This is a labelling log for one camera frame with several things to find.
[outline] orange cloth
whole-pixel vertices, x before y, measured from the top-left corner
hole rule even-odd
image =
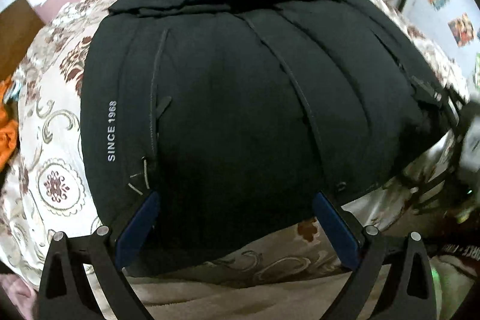
[[[17,147],[18,122],[8,118],[7,110],[3,105],[3,96],[10,86],[11,76],[0,82],[0,171]]]

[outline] bedsheet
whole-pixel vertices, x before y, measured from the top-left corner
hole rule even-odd
[[[89,235],[101,225],[88,188],[80,135],[80,98],[90,41],[116,0],[66,4],[36,36],[14,78],[23,83],[19,101],[20,150],[10,161],[0,195],[0,259],[38,286],[52,236]],[[441,83],[467,96],[459,67],[385,0],[370,0],[417,46]],[[448,159],[452,136],[406,168],[429,180]],[[345,205],[364,225],[384,230],[409,207],[410,190],[392,178]],[[170,278],[231,287],[318,278],[340,264],[316,219],[298,222],[206,264]]]

